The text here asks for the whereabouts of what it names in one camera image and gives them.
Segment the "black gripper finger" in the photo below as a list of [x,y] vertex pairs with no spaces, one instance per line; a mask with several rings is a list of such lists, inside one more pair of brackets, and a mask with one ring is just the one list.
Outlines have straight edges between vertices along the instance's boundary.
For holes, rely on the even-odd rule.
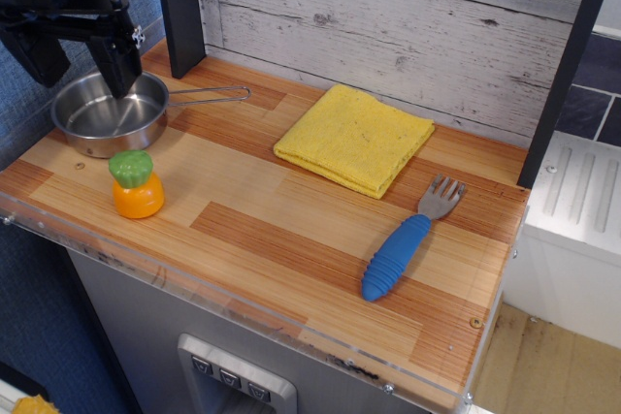
[[1,28],[5,48],[37,83],[47,88],[56,85],[71,66],[60,44],[65,37],[65,32],[52,25]]
[[142,73],[141,58],[135,43],[105,38],[95,39],[86,45],[112,95],[115,98],[126,96]]

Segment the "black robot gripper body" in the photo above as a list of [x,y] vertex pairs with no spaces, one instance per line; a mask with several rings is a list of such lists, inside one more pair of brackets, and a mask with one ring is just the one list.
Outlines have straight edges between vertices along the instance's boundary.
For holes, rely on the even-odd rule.
[[2,0],[1,29],[74,42],[103,41],[121,51],[138,50],[144,42],[142,27],[129,15],[128,0],[66,0],[59,6]]

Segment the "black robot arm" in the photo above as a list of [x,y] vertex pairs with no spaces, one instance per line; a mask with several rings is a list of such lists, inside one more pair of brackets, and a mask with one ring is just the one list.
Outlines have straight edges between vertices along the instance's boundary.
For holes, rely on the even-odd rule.
[[142,72],[144,36],[128,10],[128,0],[1,0],[1,42],[47,88],[71,65],[62,42],[82,42],[112,95],[121,98]]

